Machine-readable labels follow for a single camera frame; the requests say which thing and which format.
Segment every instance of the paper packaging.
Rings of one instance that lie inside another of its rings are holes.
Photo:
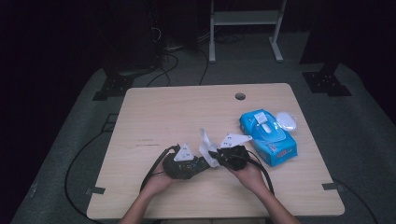
[[[260,109],[243,114],[240,127],[262,160],[270,166],[297,156],[297,144],[291,135],[284,131],[274,116]]]

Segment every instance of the table top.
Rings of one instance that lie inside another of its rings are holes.
[[[245,100],[235,95],[243,93]],[[214,143],[240,133],[239,118],[257,109],[287,111],[297,118],[291,136],[298,156],[276,167],[264,164],[276,197],[295,216],[338,216],[345,207],[291,87],[285,83],[130,89],[125,95],[102,169],[90,218],[121,218],[137,197],[152,164],[168,147],[188,143],[201,157],[200,129]],[[250,143],[247,150],[255,152]],[[151,201],[146,218],[268,217],[261,202],[224,167],[210,168],[180,181]]]

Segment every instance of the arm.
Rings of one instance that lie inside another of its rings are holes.
[[[248,162],[244,169],[230,172],[259,198],[274,223],[300,223],[267,188],[259,168]]]
[[[163,171],[163,163],[161,162],[154,170],[154,174]],[[149,202],[158,193],[163,192],[176,180],[169,177],[167,174],[158,174],[152,176],[146,186],[140,191],[134,203],[128,209],[126,214],[120,220],[120,224],[137,224],[141,223],[143,216],[145,215],[146,209],[149,206]]]

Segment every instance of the gray carpet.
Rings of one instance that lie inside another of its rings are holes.
[[[299,65],[308,33],[280,34],[278,45],[285,59],[283,63],[276,63],[268,36],[246,35],[240,42],[217,45],[217,61],[208,66],[202,85],[277,82],[291,85],[331,176],[351,189],[340,192],[346,207],[343,215],[298,217],[303,223],[374,223],[354,193],[373,210],[379,223],[396,223],[394,124],[364,89],[359,76],[342,64],[335,75],[352,96],[329,97],[310,91],[302,72],[318,71],[321,64]],[[207,44],[200,48],[208,52]],[[206,66],[204,54],[191,50],[172,54],[177,56],[178,65],[168,73],[170,84],[198,85]],[[163,58],[165,70],[174,64],[173,57]],[[161,72],[159,69],[138,77],[133,88],[145,87]],[[100,69],[86,84],[12,223],[92,223],[66,200],[64,179],[69,165],[83,148],[70,169],[67,189],[77,209],[85,213],[90,201],[86,191],[95,184],[111,137],[111,133],[97,134],[108,114],[120,111],[123,100],[122,97],[92,100],[105,79]],[[168,84],[168,79],[162,76],[151,86]],[[252,223],[241,219],[235,222]]]

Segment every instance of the hole in table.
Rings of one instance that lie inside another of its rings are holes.
[[[237,99],[237,100],[245,100],[246,98],[247,98],[247,96],[244,93],[242,93],[242,92],[238,92],[235,95],[235,99]]]

